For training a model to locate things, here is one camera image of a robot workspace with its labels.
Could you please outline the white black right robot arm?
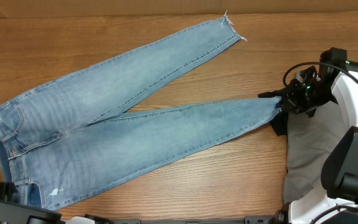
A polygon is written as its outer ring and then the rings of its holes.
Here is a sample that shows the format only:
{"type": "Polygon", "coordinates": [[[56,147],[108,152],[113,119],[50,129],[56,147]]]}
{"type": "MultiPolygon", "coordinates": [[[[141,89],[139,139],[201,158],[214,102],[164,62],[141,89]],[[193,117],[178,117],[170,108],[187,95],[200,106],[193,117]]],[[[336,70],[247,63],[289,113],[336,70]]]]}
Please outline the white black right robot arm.
{"type": "Polygon", "coordinates": [[[348,60],[346,50],[332,47],[318,62],[304,65],[306,69],[281,90],[258,96],[279,96],[284,114],[309,117],[332,101],[347,131],[325,160],[318,186],[275,215],[245,217],[245,223],[358,223],[358,62],[348,60]]]}

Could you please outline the light blue denim jeans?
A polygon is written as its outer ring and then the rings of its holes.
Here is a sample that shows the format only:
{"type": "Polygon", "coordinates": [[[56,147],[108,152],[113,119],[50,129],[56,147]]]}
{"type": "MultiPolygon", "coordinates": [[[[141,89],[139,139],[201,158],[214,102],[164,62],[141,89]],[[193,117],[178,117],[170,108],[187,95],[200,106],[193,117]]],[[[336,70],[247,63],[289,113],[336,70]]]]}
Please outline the light blue denim jeans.
{"type": "Polygon", "coordinates": [[[0,168],[23,205],[58,210],[252,131],[279,97],[133,112],[241,39],[206,21],[37,86],[0,106],[0,168]]]}

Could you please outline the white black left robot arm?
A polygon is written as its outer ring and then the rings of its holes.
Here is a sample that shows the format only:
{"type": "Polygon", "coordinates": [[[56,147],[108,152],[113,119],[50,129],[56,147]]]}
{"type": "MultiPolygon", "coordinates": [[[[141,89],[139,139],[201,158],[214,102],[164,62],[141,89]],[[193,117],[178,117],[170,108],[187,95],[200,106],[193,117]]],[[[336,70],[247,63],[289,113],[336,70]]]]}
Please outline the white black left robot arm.
{"type": "Polygon", "coordinates": [[[108,224],[111,220],[91,215],[63,219],[58,212],[15,202],[17,189],[13,183],[0,182],[0,224],[108,224]]]}

